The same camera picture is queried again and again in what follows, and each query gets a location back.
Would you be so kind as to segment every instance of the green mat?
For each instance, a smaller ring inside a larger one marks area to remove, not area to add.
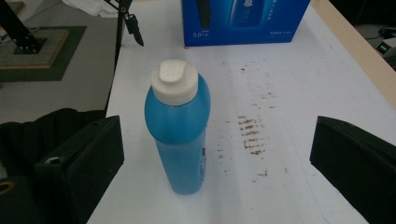
[[[86,26],[40,27],[42,30],[62,29],[69,35],[50,68],[43,69],[0,69],[0,82],[60,81],[69,65]]]

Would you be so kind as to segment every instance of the white bottle cap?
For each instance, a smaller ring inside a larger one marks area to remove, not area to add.
[[[198,72],[181,60],[166,60],[151,74],[155,97],[165,105],[184,105],[198,92]]]

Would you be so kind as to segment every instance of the table surface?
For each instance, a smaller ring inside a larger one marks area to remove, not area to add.
[[[89,223],[367,223],[310,164],[317,117],[395,145],[396,113],[312,7],[291,43],[189,49],[178,0],[131,12],[146,46],[123,37],[107,110],[125,163]],[[195,65],[211,91],[205,183],[190,196],[170,189],[144,120],[149,75],[167,59]]]

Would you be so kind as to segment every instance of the cardboard box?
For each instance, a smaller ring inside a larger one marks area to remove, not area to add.
[[[186,47],[290,42],[309,0],[181,0]]]

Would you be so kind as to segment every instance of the floor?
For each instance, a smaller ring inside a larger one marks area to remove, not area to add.
[[[117,19],[91,16],[61,0],[26,0],[25,9],[25,26],[87,29],[62,81],[0,83],[0,123],[33,121],[65,107],[105,109],[114,75]]]

